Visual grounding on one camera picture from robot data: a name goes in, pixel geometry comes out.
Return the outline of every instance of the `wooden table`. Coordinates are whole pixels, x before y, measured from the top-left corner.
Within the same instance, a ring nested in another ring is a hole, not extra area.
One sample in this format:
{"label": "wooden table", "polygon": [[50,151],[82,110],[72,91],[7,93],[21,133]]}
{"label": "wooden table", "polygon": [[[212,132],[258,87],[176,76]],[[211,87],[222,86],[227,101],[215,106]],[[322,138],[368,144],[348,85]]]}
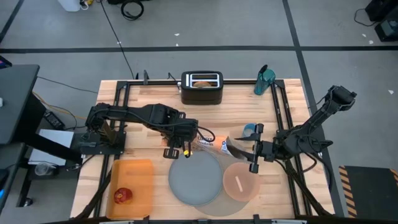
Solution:
{"label": "wooden table", "polygon": [[[287,98],[292,113],[294,125],[302,124],[309,118],[307,104],[300,79],[286,79]],[[116,80],[104,80],[99,88],[97,103],[113,104]],[[278,91],[280,107],[282,97]],[[122,105],[123,94],[119,105]],[[199,120],[200,126],[211,129],[215,134],[229,135],[232,138],[241,136],[247,123],[263,123],[263,140],[271,141],[277,130],[275,109],[269,88],[262,96],[253,93],[253,85],[225,85],[223,102],[220,105],[194,106],[183,105],[175,85],[133,86],[129,93],[128,106],[141,107],[147,104],[163,103],[180,111],[188,118]],[[284,127],[286,118],[282,113]],[[151,159],[154,164],[154,200],[150,219],[153,220],[196,220],[208,219],[252,219],[254,214],[260,218],[293,218],[293,207],[290,199],[287,176],[275,162],[259,162],[261,188],[259,194],[242,210],[227,217],[211,217],[197,209],[184,205],[177,200],[168,185],[169,167],[173,160],[162,157],[164,147],[159,133],[143,127],[141,124],[128,123],[126,149],[120,159]],[[251,149],[252,143],[243,144]],[[111,168],[111,156],[108,169]],[[312,161],[302,156],[303,168],[309,167]],[[71,217],[78,215],[90,201],[98,188],[103,156],[97,155],[88,161],[81,169],[75,201]],[[318,165],[305,173],[308,188],[323,207],[334,213],[326,177],[322,165]],[[297,197],[301,214],[304,214],[303,198],[299,188]],[[108,190],[103,195],[101,215],[105,215]]]}

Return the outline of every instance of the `food package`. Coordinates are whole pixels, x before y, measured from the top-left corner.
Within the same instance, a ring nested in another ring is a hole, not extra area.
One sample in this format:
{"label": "food package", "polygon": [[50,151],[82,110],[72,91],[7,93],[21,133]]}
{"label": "food package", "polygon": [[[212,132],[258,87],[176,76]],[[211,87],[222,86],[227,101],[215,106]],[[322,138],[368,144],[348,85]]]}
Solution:
{"label": "food package", "polygon": [[[204,136],[207,139],[211,139],[211,136]],[[242,156],[240,151],[245,151],[245,148],[239,145],[236,140],[231,139],[229,136],[216,136],[213,142],[207,142],[202,139],[199,135],[192,141],[192,151],[206,150],[208,152],[214,152],[227,156],[233,156],[237,159],[246,160]]]}

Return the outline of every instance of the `apple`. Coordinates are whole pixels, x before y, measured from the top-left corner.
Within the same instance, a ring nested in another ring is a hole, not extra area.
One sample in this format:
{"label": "apple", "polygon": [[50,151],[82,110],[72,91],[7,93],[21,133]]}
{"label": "apple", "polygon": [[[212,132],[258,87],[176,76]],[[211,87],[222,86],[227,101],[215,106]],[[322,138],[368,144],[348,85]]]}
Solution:
{"label": "apple", "polygon": [[132,192],[130,189],[121,187],[117,191],[115,191],[113,200],[115,201],[115,203],[120,205],[129,204],[132,200]]}

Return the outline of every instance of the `caution stripe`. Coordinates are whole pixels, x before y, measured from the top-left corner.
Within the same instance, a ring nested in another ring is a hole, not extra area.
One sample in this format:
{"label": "caution stripe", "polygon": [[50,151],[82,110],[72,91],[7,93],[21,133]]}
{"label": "caution stripe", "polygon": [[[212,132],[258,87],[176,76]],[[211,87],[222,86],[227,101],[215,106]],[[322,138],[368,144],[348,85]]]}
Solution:
{"label": "caution stripe", "polygon": [[390,170],[391,170],[391,172],[392,172],[392,175],[394,176],[394,179],[395,179],[396,182],[397,182],[397,187],[398,187],[398,172],[395,171],[395,170],[393,170],[393,169],[390,169]]}
{"label": "caution stripe", "polygon": [[339,166],[338,171],[340,173],[341,183],[343,185],[343,192],[346,198],[348,216],[350,218],[356,218],[357,214],[355,209],[354,196],[351,191],[351,186],[349,184],[348,172],[345,166]]}

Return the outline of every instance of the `black toaster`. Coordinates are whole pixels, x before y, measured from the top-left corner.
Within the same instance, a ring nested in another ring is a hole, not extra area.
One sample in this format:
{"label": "black toaster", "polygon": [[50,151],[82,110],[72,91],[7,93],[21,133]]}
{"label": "black toaster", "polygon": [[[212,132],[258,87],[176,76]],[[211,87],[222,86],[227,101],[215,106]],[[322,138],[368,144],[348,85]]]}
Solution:
{"label": "black toaster", "polygon": [[181,75],[181,102],[186,105],[217,105],[223,99],[223,74],[191,71]]}

